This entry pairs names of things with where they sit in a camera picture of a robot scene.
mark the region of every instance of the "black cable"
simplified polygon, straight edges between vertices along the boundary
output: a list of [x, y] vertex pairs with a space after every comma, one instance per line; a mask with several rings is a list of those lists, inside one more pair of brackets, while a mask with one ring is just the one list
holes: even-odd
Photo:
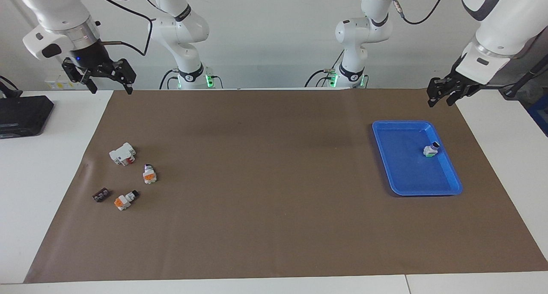
[[[545, 70], [539, 72], [538, 74], [534, 75], [533, 76], [533, 79], [535, 78], [538, 78], [540, 76], [542, 76], [544, 73], [546, 73], [548, 71], [548, 68], [546, 68]], [[487, 86], [486, 89], [504, 89], [505, 87], [509, 87], [509, 86], [513, 86], [515, 85], [517, 82], [514, 82], [514, 83], [509, 83], [507, 85], [503, 85], [503, 86]]]
[[344, 53], [344, 50], [341, 51], [341, 54], [339, 54], [339, 57], [337, 58], [337, 60], [335, 60], [335, 62], [333, 63], [333, 66], [331, 66], [331, 69], [335, 68], [335, 65], [337, 65], [337, 62], [341, 59], [341, 56], [343, 56], [343, 53]]
[[173, 79], [178, 80], [179, 78], [177, 78], [177, 77], [171, 77], [171, 78], [169, 78], [169, 79], [168, 79], [168, 89], [170, 89], [170, 81], [173, 80]]
[[137, 15], [139, 17], [142, 17], [142, 18], [148, 20], [149, 23], [150, 23], [150, 28], [149, 28], [149, 36], [146, 39], [146, 45], [145, 45], [145, 50], [144, 51], [141, 51], [141, 50], [137, 49], [137, 47], [135, 47], [133, 45], [130, 45], [130, 44], [127, 44], [126, 42], [122, 42], [122, 41], [103, 42], [102, 44], [104, 44], [104, 45], [123, 45], [123, 46], [127, 46], [127, 47], [130, 47], [131, 49], [139, 52], [139, 54], [141, 54], [142, 56], [145, 56], [147, 51], [149, 50], [150, 37], [152, 36], [152, 22], [153, 22], [153, 19], [150, 19], [149, 17], [147, 17], [147, 16], [145, 16], [141, 13], [138, 13], [136, 11], [132, 11], [131, 9], [128, 9], [127, 7], [122, 6], [122, 5], [116, 3], [112, 0], [105, 0], [105, 1], [107, 1], [108, 3], [111, 3], [112, 5], [114, 5], [116, 7], [119, 7], [120, 9], [123, 9], [126, 12], [132, 13], [133, 15]]
[[321, 80], [325, 80], [325, 81], [331, 80], [331, 77], [323, 77], [323, 78], [321, 78], [320, 80], [318, 80], [318, 83], [316, 83], [316, 86], [315, 86], [315, 87], [319, 87], [319, 82], [320, 82]]
[[150, 0], [146, 0], [147, 2], [149, 2], [150, 5], [152, 5], [155, 9], [158, 9], [159, 11], [162, 11], [158, 6], [156, 6], [156, 4], [152, 3], [152, 1]]
[[4, 94], [6, 98], [17, 98], [20, 97], [22, 93], [23, 91], [18, 89], [9, 89], [6, 85], [0, 82], [0, 98], [2, 98], [2, 94]]
[[544, 30], [542, 30], [538, 35], [536, 35], [535, 39], [533, 40], [533, 42], [529, 45], [529, 48], [527, 48], [527, 50], [525, 50], [525, 52], [521, 55], [521, 56], [515, 56], [513, 57], [513, 59], [516, 59], [516, 60], [521, 60], [523, 59], [528, 53], [529, 51], [531, 51], [531, 49], [535, 46], [536, 42], [539, 40], [540, 38], [540, 35], [542, 35], [542, 33], [544, 33], [544, 31], [546, 31], [546, 28], [544, 28]]
[[219, 76], [211, 76], [211, 78], [212, 78], [212, 79], [215, 79], [215, 78], [219, 79], [219, 81], [221, 82], [221, 89], [224, 89], [224, 88], [225, 88], [225, 86], [223, 85], [223, 79], [221, 79], [221, 77], [219, 77]]
[[162, 87], [164, 86], [164, 81], [166, 81], [166, 78], [168, 77], [169, 74], [171, 74], [172, 72], [174, 72], [172, 69], [168, 70], [166, 72], [166, 74], [163, 76], [162, 78], [162, 81], [160, 81], [160, 88], [159, 89], [162, 89]]
[[8, 83], [9, 85], [11, 85], [12, 87], [14, 87], [15, 89], [17, 89], [17, 86], [13, 84], [13, 82], [11, 82], [8, 78], [4, 77], [4, 76], [0, 76], [0, 79], [6, 81], [6, 83]]
[[310, 76], [310, 78], [307, 80], [307, 83], [305, 83], [305, 86], [304, 87], [307, 87], [308, 84], [310, 83], [310, 81], [312, 80], [312, 78], [314, 78], [314, 76], [316, 76], [317, 74], [321, 74], [322, 72], [325, 72], [323, 69], [320, 69], [319, 71], [315, 72], [312, 74], [312, 76]]
[[536, 74], [536, 75], [533, 77], [533, 79], [538, 78], [538, 77], [544, 75], [544, 73], [546, 73], [547, 71], [548, 71], [548, 68], [546, 68], [545, 70], [543, 70], [543, 71], [539, 72], [538, 74]]
[[367, 89], [367, 85], [369, 84], [369, 75], [364, 75], [364, 77], [367, 77], [366, 87], [364, 87], [364, 89]]
[[430, 16], [434, 13], [434, 11], [436, 10], [436, 8], [438, 7], [438, 5], [440, 4], [441, 1], [442, 1], [442, 0], [438, 0], [438, 1], [436, 2], [436, 5], [434, 5], [434, 7], [432, 8], [432, 10], [430, 11], [430, 13], [428, 13], [428, 15], [427, 15], [424, 19], [422, 19], [421, 21], [417, 21], [417, 22], [409, 21], [409, 20], [405, 17], [405, 15], [403, 15], [403, 11], [400, 13], [400, 16], [403, 18], [403, 21], [405, 21], [405, 22], [407, 22], [407, 23], [409, 23], [409, 24], [412, 24], [412, 25], [421, 24], [421, 23], [427, 21], [428, 18], [430, 18]]

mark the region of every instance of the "wall outlet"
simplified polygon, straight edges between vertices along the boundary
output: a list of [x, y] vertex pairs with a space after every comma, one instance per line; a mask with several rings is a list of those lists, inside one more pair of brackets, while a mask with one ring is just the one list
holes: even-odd
[[86, 86], [81, 83], [74, 83], [69, 80], [67, 75], [50, 75], [45, 78], [49, 89], [87, 89]]

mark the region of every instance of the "green indicator light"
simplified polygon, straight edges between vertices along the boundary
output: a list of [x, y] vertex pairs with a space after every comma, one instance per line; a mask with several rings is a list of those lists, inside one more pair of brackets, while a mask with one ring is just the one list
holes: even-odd
[[329, 85], [331, 87], [337, 87], [337, 80], [339, 79], [339, 75], [334, 75], [332, 80], [329, 81]]
[[213, 86], [214, 86], [213, 78], [211, 78], [211, 76], [206, 75], [206, 76], [205, 76], [205, 79], [206, 79], [206, 81], [207, 81], [207, 87], [213, 87]]

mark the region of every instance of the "white robotic arm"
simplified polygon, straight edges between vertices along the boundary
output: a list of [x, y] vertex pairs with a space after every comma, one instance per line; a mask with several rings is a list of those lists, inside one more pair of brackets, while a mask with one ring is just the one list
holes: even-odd
[[481, 25], [451, 73], [430, 81], [431, 107], [445, 96], [453, 105], [483, 89], [548, 25], [548, 0], [462, 0], [462, 4]]
[[365, 17], [351, 18], [337, 25], [335, 36], [344, 46], [344, 56], [337, 67], [335, 86], [360, 85], [367, 59], [363, 44], [385, 41], [392, 35], [391, 3], [392, 0], [362, 0]]
[[198, 50], [190, 43], [209, 36], [209, 26], [186, 0], [156, 0], [157, 7], [171, 15], [158, 17], [152, 29], [152, 39], [169, 50], [177, 62], [182, 89], [214, 87], [213, 71], [204, 66]]
[[96, 22], [80, 0], [22, 0], [35, 13], [39, 26], [23, 38], [38, 59], [68, 55], [63, 69], [73, 82], [97, 91], [90, 77], [107, 77], [131, 94], [135, 72], [125, 59], [114, 62], [101, 43]]

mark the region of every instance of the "white table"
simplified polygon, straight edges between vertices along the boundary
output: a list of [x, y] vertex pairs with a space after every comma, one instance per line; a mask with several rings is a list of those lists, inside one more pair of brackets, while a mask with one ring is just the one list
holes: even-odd
[[[112, 92], [99, 91], [95, 96], [87, 91], [25, 95], [47, 95], [55, 108], [42, 135], [0, 142], [0, 283], [4, 284], [0, 285], [0, 294], [513, 294], [544, 293], [548, 289], [548, 272], [18, 285], [29, 270]], [[496, 91], [481, 91], [457, 105], [547, 257], [548, 175], [542, 169], [548, 169], [548, 138], [519, 103], [505, 101]], [[39, 162], [45, 157], [49, 164]]]

